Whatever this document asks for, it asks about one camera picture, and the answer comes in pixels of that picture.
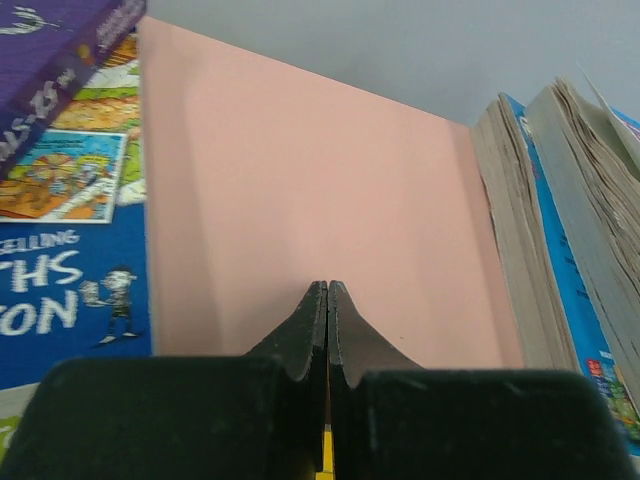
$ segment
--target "gray background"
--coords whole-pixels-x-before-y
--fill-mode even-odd
[[[149,0],[166,22],[473,124],[555,76],[640,120],[640,0]]]

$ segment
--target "purple book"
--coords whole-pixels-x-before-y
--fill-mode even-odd
[[[0,181],[145,11],[146,0],[0,0]]]

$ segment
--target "yellow object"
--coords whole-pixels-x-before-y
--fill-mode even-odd
[[[322,472],[316,474],[316,480],[333,480],[333,438],[331,431],[324,432],[324,460],[322,461]]]

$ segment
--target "book cover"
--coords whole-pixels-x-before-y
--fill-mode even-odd
[[[152,352],[138,65],[130,34],[0,183],[0,457],[55,364]]]
[[[587,294],[582,276],[576,266],[551,190],[540,164],[540,158],[533,144],[524,106],[513,98],[509,98],[509,101],[527,144],[529,157],[533,162],[538,203],[542,214],[549,258],[580,368],[585,376],[593,380],[606,400],[620,433],[627,440],[631,454],[634,457],[640,457],[638,412],[629,398],[624,381],[616,367],[615,359],[609,350],[600,322]],[[620,115],[620,118],[628,124],[629,128],[640,131],[639,125],[635,121],[624,115]]]
[[[0,1],[0,180],[146,10],[146,0]]]

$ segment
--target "blue book cover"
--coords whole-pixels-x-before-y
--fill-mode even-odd
[[[0,183],[0,459],[57,363],[152,353],[136,40]]]
[[[634,456],[640,456],[638,413],[629,398],[576,266],[571,246],[560,222],[540,158],[531,138],[525,117],[525,108],[513,98],[508,98],[533,163],[538,204],[542,214],[549,257],[580,368],[585,376],[593,380],[605,398],[620,432],[627,440],[630,453]],[[640,125],[624,115],[620,114],[619,116],[632,129],[640,133]]]

